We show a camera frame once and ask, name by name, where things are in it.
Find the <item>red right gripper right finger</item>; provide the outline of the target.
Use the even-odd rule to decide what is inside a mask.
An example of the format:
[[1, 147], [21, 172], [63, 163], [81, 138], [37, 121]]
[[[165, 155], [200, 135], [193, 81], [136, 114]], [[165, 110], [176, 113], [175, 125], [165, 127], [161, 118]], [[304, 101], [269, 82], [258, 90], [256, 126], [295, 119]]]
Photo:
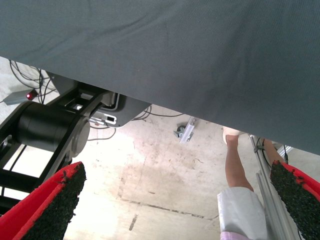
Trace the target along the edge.
[[320, 238], [320, 183], [285, 162], [275, 160], [270, 180], [306, 240]]

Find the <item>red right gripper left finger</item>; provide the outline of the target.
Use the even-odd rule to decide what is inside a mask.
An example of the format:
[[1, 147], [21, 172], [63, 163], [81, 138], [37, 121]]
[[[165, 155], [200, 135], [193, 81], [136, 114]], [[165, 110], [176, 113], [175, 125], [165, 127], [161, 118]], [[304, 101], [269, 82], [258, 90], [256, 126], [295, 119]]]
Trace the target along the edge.
[[62, 240], [86, 181], [84, 164], [72, 163], [48, 178], [0, 218], [2, 240]]

